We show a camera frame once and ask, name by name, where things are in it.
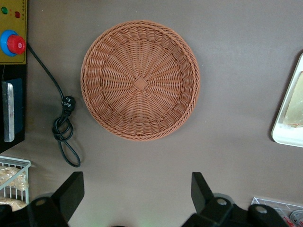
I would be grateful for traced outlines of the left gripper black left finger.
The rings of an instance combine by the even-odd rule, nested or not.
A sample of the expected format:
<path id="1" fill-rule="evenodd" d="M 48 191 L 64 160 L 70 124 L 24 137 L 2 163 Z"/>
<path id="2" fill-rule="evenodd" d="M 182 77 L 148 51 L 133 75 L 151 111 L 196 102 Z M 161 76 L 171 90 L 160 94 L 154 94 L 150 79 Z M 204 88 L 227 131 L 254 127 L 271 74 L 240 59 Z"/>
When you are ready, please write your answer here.
<path id="1" fill-rule="evenodd" d="M 83 172 L 73 172 L 51 195 L 27 206 L 31 227 L 67 227 L 85 194 Z"/>

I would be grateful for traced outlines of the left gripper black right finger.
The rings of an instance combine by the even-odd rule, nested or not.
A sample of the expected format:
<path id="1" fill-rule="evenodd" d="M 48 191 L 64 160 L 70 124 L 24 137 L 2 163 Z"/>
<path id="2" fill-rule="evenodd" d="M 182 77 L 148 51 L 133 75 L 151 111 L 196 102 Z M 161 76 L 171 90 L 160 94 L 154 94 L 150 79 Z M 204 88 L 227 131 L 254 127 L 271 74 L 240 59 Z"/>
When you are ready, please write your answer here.
<path id="1" fill-rule="evenodd" d="M 233 209 L 225 197 L 215 196 L 200 172 L 192 173 L 191 198 L 199 223 L 226 223 Z"/>

